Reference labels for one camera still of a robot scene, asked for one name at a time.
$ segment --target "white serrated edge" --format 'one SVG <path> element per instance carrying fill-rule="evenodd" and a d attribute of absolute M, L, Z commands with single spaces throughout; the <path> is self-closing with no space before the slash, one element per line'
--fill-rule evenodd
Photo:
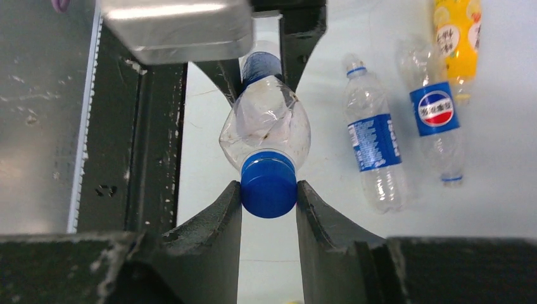
<path fill-rule="evenodd" d="M 95 14 L 93 16 L 93 28 L 91 31 L 91 43 L 89 45 L 89 55 L 87 59 L 87 71 L 84 86 L 84 101 L 82 103 L 82 114 L 80 116 L 79 142 L 77 145 L 75 174 L 73 176 L 73 189 L 71 190 L 71 205 L 69 207 L 67 233 L 76 233 L 77 225 L 79 222 L 80 191 L 82 190 L 82 178 L 84 177 L 84 163 L 88 159 L 86 145 L 87 130 L 89 127 L 91 102 L 94 94 L 93 86 L 95 83 L 97 55 L 99 53 L 99 43 L 101 42 L 102 28 L 103 19 L 101 18 L 101 7 L 99 5 L 99 1 L 96 1 Z"/>

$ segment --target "pepsi logo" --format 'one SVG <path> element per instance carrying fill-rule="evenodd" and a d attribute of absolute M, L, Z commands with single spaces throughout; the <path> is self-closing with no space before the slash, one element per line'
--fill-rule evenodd
<path fill-rule="evenodd" d="M 443 91 L 425 95 L 418 104 L 421 121 L 430 127 L 441 127 L 451 121 L 455 113 L 451 97 Z"/>

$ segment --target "bottle cap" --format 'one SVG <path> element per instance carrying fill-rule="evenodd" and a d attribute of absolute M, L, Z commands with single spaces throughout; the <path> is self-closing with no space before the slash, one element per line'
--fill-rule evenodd
<path fill-rule="evenodd" d="M 343 57 L 343 66 L 345 67 L 347 76 L 357 71 L 362 71 L 362 70 L 367 71 L 363 61 L 360 60 L 358 55 L 353 54 L 353 53 L 346 54 L 345 57 Z"/>
<path fill-rule="evenodd" d="M 248 212 L 274 219 L 291 211 L 296 199 L 296 175 L 289 158 L 264 151 L 245 161 L 241 171 L 241 200 Z"/>

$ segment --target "scratched metal surface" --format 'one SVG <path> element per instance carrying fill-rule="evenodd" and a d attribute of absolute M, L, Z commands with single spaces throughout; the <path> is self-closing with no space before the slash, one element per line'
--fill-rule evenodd
<path fill-rule="evenodd" d="M 93 11 L 0 4 L 0 234 L 66 231 Z"/>

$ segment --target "purple object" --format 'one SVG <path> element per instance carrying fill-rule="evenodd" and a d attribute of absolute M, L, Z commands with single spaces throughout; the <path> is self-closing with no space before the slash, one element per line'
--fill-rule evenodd
<path fill-rule="evenodd" d="M 65 13 L 71 0 L 52 0 L 52 6 L 58 13 Z"/>

